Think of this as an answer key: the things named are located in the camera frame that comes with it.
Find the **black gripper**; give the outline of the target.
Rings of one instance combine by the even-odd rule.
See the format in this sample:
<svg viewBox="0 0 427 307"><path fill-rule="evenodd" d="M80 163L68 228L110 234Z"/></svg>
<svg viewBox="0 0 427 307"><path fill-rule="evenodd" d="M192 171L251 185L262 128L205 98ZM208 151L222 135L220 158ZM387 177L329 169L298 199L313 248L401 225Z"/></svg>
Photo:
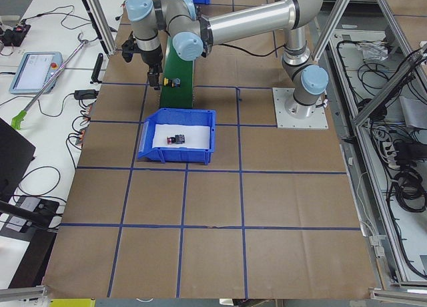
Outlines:
<svg viewBox="0 0 427 307"><path fill-rule="evenodd" d="M160 90L159 74L163 72L163 51L161 46L151 51L142 51L141 58L149 67L149 71L147 72L149 86L154 87L155 90Z"/></svg>

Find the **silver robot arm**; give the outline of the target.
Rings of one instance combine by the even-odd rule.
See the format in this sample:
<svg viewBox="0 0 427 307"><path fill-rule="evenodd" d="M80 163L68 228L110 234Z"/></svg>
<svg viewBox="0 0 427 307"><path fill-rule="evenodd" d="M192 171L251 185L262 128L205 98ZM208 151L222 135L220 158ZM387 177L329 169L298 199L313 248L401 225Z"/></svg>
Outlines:
<svg viewBox="0 0 427 307"><path fill-rule="evenodd" d="M149 84L157 87L163 59L159 31L171 37L180 59L194 61L207 55L214 45L283 29L286 43L282 65L295 86L284 106L290 116L306 119L314 113L329 82L326 70L311 58L305 34L305 26L319 13L322 3L323 0L275 0L208 17L196 15L193 0L126 0L132 32L121 46L122 57L130 62L134 54L141 55L149 67Z"/></svg>

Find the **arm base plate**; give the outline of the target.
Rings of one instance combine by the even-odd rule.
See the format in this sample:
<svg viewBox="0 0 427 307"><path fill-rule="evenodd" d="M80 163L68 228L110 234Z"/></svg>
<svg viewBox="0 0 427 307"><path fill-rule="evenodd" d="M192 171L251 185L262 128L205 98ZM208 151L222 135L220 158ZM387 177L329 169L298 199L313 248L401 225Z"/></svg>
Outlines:
<svg viewBox="0 0 427 307"><path fill-rule="evenodd" d="M272 93L279 129L326 130L329 128L325 108L317 107L322 102L320 96L313 106L302 106L294 100L294 88L274 87Z"/></svg>

